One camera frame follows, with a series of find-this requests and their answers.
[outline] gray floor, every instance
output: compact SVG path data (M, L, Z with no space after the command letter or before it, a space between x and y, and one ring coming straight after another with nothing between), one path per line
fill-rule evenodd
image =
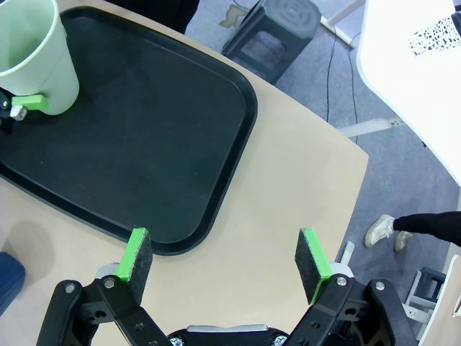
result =
M254 2L239 1L248 7ZM348 1L314 2L319 5L323 15L329 17ZM220 51L233 31L218 25L231 3L231 0L201 0L186 35ZM362 16L363 8L339 23L338 27L352 37L360 31ZM314 40L276 84L277 88L324 119L326 72L333 41L333 35L320 26ZM348 54L346 45L337 40L331 65L329 118L335 127L355 123ZM355 67L355 56L356 51L353 51L359 121L392 115L393 111L363 84ZM448 243L433 236L418 234L406 250L396 254L393 251L395 235L378 243L373 249L365 249L364 234L382 213L403 216L456 210L459 188L432 152L424 148L421 140L406 126L360 136L358 145L370 155L370 161L344 238L344 241L350 240L356 245L349 265L363 283L377 277L389 278L397 287L400 297L404 298L417 269L427 266L442 270Z

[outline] black and white speckled object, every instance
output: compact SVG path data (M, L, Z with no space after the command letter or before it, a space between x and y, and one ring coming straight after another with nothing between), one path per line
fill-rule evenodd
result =
M461 45L461 36L452 17L446 17L425 29L415 32L408 40L415 56L433 51L442 51Z

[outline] gray stool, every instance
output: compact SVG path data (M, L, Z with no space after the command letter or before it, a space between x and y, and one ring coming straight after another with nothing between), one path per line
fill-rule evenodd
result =
M248 65L269 83L275 83L313 39L320 18L317 6L308 0L262 0L224 45L222 54L244 66ZM281 48L276 61L273 61L274 56L272 61L263 61L251 53L251 41L263 36L270 37ZM270 40L266 41L259 43L265 50L270 49L267 45Z

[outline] blue object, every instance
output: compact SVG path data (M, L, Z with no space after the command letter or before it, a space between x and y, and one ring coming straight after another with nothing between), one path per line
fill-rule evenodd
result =
M19 294L26 269L6 252L0 252L0 316Z

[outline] cable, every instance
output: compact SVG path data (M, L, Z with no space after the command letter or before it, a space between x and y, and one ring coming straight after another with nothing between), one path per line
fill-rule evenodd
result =
M238 7L242 8L242 9L245 9L246 11L249 11L249 10L250 10L248 7L245 7L245 6L240 5L236 0L232 0L232 1L233 1L233 3L234 3L235 5L237 5Z
M360 35L362 32L358 32L351 40L351 42L349 43L349 47L351 46L351 44L354 42L355 38ZM359 123L359 118L357 117L357 106L355 104L355 88L354 88L354 69L352 68L352 59L351 59L351 52L352 52L352 49L349 49L349 54L348 54L348 57L349 57L349 65L351 66L351 81L352 81L352 102L354 104L354 114L355 114L355 123L358 124ZM355 136L355 143L357 144L357 140L359 139L359 136Z
M336 27L334 29L333 48L331 49L330 61L328 62L328 71L326 72L326 122L330 119L330 68L333 61L334 46L336 44Z

